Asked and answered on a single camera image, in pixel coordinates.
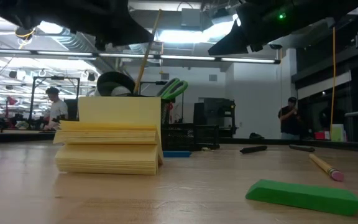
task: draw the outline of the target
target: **wooden stick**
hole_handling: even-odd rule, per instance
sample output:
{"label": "wooden stick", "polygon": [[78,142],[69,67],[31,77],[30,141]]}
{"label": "wooden stick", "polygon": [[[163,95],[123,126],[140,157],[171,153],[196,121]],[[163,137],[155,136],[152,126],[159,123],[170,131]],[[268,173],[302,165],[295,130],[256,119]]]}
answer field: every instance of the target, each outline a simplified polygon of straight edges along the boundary
{"label": "wooden stick", "polygon": [[162,10],[158,10],[158,16],[154,22],[154,27],[153,27],[153,31],[152,31],[152,35],[153,35],[153,40],[151,40],[146,48],[146,53],[144,54],[144,58],[143,58],[143,61],[142,61],[142,65],[140,66],[140,71],[139,71],[139,75],[137,76],[137,79],[136,79],[136,84],[135,84],[135,89],[134,89],[134,93],[137,93],[139,91],[139,87],[140,87],[140,81],[142,80],[142,77],[143,77],[143,73],[144,73],[144,68],[146,66],[146,63],[147,63],[147,59],[149,57],[149,53],[150,53],[150,49],[152,48],[152,45],[153,45],[153,42],[154,42],[154,35],[155,35],[155,32],[157,31],[157,25],[158,25],[158,22],[160,20],[160,16],[161,16],[161,12]]}

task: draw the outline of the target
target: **marker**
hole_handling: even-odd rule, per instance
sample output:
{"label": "marker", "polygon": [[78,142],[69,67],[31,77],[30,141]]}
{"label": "marker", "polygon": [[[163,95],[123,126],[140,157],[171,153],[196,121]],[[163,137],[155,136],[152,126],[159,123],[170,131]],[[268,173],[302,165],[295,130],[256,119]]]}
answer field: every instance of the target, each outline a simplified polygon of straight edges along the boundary
{"label": "marker", "polygon": [[247,154],[251,152],[259,152],[267,149],[267,146],[257,146],[257,147],[245,147],[240,150],[241,153]]}
{"label": "marker", "polygon": [[290,149],[305,151],[305,152],[314,152],[315,149],[309,146],[297,146],[297,145],[290,145]]}
{"label": "marker", "polygon": [[335,169],[333,166],[319,159],[314,154],[309,154],[309,158],[313,160],[313,162],[317,163],[320,168],[322,168],[332,179],[336,181],[343,181],[345,176],[339,170]]}

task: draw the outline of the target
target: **wall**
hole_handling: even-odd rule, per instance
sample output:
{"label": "wall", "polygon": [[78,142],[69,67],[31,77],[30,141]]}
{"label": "wall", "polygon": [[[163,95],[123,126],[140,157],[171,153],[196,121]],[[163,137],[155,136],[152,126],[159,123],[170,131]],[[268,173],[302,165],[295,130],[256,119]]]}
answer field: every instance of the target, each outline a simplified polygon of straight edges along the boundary
{"label": "wall", "polygon": [[[136,78],[139,72],[138,67],[127,67],[126,70],[132,77]],[[145,70],[142,81],[155,82],[161,80],[160,68],[149,67]],[[225,97],[225,73],[220,72],[219,68],[182,68],[166,67],[164,73],[170,74],[170,79],[179,78],[188,82],[189,87],[185,92],[185,103],[183,107],[183,117],[185,123],[193,122],[194,104],[198,103],[199,98],[224,98]],[[209,75],[218,75],[217,82],[210,82]],[[142,85],[142,95],[154,96],[161,90],[162,86],[154,84]],[[177,97],[173,109],[173,119],[181,116],[181,95]]]}
{"label": "wall", "polygon": [[295,50],[287,50],[280,65],[234,63],[226,72],[226,98],[236,101],[235,138],[259,133],[266,139],[280,138],[278,112],[296,96],[291,76],[296,73]]}

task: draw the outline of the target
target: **green scissors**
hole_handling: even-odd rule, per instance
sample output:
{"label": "green scissors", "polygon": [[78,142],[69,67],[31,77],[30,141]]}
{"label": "green scissors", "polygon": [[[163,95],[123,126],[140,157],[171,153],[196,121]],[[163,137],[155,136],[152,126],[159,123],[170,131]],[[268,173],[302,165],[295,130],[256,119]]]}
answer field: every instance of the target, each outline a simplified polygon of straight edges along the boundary
{"label": "green scissors", "polygon": [[178,95],[182,94],[188,87],[186,81],[180,81],[179,78],[171,79],[165,86],[157,93],[157,96],[164,100],[175,99]]}

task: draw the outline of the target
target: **person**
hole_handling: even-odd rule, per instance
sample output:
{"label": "person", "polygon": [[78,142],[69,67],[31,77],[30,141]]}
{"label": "person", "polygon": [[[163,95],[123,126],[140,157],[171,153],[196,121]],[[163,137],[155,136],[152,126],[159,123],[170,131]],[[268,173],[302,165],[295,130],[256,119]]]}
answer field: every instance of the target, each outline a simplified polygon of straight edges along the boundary
{"label": "person", "polygon": [[44,129],[53,130],[57,128],[60,119],[68,117],[67,104],[59,99],[59,90],[54,87],[47,89],[46,94],[49,100],[52,101],[52,106],[50,108],[49,123]]}
{"label": "person", "polygon": [[296,108],[295,97],[288,99],[288,106],[278,112],[281,122],[281,139],[298,140],[300,138],[300,116]]}

